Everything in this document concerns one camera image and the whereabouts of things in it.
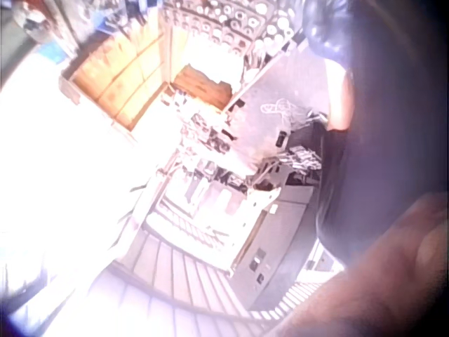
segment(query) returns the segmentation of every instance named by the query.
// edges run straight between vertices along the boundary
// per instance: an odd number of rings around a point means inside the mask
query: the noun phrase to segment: white cable
[[[298,107],[289,100],[281,98],[276,103],[266,103],[260,106],[263,114],[280,114],[282,124],[290,130],[298,130],[307,124],[308,109]]]

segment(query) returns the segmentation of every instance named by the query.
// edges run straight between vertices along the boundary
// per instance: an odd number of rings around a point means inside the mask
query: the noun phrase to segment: cable
[[[298,130],[308,124],[307,118],[311,109],[298,107],[289,100],[281,98],[276,103],[266,103],[260,106],[263,114],[280,114],[282,124],[291,130]]]

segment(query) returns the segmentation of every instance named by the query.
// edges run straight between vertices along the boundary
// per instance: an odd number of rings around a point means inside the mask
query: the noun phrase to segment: metal bar
[[[47,285],[47,281],[47,272],[42,270],[41,275],[33,282],[30,282],[23,291],[11,296],[2,303],[4,314],[9,315],[22,307]]]

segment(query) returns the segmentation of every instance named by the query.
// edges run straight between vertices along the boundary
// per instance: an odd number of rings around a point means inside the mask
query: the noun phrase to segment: wooden panel
[[[127,67],[98,100],[111,117],[115,117],[140,84],[142,71],[136,62]]]
[[[99,47],[76,71],[73,81],[87,96],[96,100],[112,79],[109,63]]]
[[[133,123],[134,118],[148,101],[149,97],[147,85],[141,84],[120,113],[115,117],[115,120],[130,130],[130,125]]]
[[[250,318],[250,314],[242,306],[241,302],[239,301],[236,294],[234,293],[231,286],[229,285],[229,282],[227,281],[226,277],[221,272],[218,272],[217,274],[218,274],[218,277],[220,278],[220,281],[222,282],[222,285],[223,285],[224,289],[226,290],[229,298],[231,299],[232,303],[234,304],[234,307],[239,311],[239,314],[242,317]]]
[[[127,267],[129,270],[133,270],[133,266],[138,259],[138,256],[140,254],[140,250],[142,249],[143,244],[145,243],[145,239],[147,238],[147,234],[140,230],[135,238],[133,243],[131,244],[131,247],[129,248],[128,252],[123,258],[118,259],[120,263],[122,263],[125,267]]]
[[[232,88],[229,84],[225,82],[216,84],[190,65],[186,65],[176,76],[174,85],[219,110],[223,110],[232,97]]]
[[[152,284],[153,282],[158,247],[159,240],[152,235],[148,236],[139,260],[135,264],[134,273],[148,284]]]
[[[158,13],[150,10],[144,27],[132,22],[130,39],[123,34],[106,38],[85,61],[77,59],[81,65],[73,71],[72,81],[128,130],[163,84],[164,34]]]
[[[183,55],[185,46],[189,39],[189,32],[183,30],[180,27],[172,26],[172,37],[171,37],[171,60],[170,60],[170,73],[171,81],[173,81],[177,74],[185,66],[183,62]]]
[[[190,291],[192,293],[192,302],[196,307],[209,310],[206,302],[206,296],[196,271],[195,262],[188,256],[185,256],[187,276],[189,278]]]
[[[161,59],[162,48],[163,36],[160,36],[142,52],[142,55],[139,56],[138,60],[140,68],[142,69],[144,79],[150,77],[153,74],[154,70],[156,70],[163,62]]]
[[[162,291],[166,295],[172,296],[172,249],[161,243],[157,257],[156,276],[154,278],[154,288]]]
[[[218,279],[217,274],[215,273],[214,269],[211,267],[207,267],[207,270],[209,272],[210,280],[212,281],[215,290],[217,291],[217,295],[221,300],[221,303],[224,306],[224,309],[226,310],[228,315],[238,316],[238,312],[236,308],[233,306],[231,300],[229,299],[228,295],[226,294],[226,291],[223,289],[223,286]]]
[[[190,304],[189,284],[185,272],[184,258],[179,251],[173,251],[174,297]]]
[[[200,276],[201,283],[203,284],[208,302],[210,303],[210,308],[212,309],[212,311],[225,313],[220,303],[220,299],[217,297],[215,289],[210,282],[209,275],[206,271],[206,268],[204,267],[204,264],[196,263],[196,267],[198,268],[198,274]]]
[[[148,12],[148,20],[145,26],[140,26],[135,22],[133,30],[130,33],[130,40],[138,53],[148,47],[155,39],[163,34],[157,10]]]
[[[128,130],[132,131],[135,128],[135,125],[139,122],[139,120],[143,117],[143,115],[145,113],[147,113],[147,110],[149,109],[149,107],[151,106],[151,104],[158,99],[158,97],[161,95],[161,92],[164,90],[164,88],[167,86],[166,83],[162,83],[156,90],[156,92],[154,92],[152,95],[150,95],[148,101],[144,104],[144,106],[142,107],[142,109],[140,109],[140,111],[138,112],[138,114],[135,116],[135,118],[133,119],[133,122],[131,124],[129,124],[128,126]]]
[[[110,37],[102,45],[109,63],[109,72],[115,78],[136,58],[134,45],[122,34]]]

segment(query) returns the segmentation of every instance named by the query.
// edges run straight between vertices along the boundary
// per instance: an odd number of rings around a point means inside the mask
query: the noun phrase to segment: gray metal panel
[[[294,202],[297,204],[308,204],[314,193],[313,186],[284,186],[277,201]]]
[[[251,308],[264,288],[271,282],[271,278],[290,246],[306,210],[306,206],[303,204],[278,203],[277,201],[275,204],[278,204],[276,213],[267,215],[253,243],[229,281],[239,300],[247,309]],[[256,271],[252,271],[250,264],[258,249],[262,249],[266,256]],[[264,279],[258,283],[257,278],[261,274]]]
[[[270,283],[261,291],[251,310],[272,310],[295,283],[316,241],[315,217],[318,193],[318,190],[313,193],[282,262],[277,267]]]

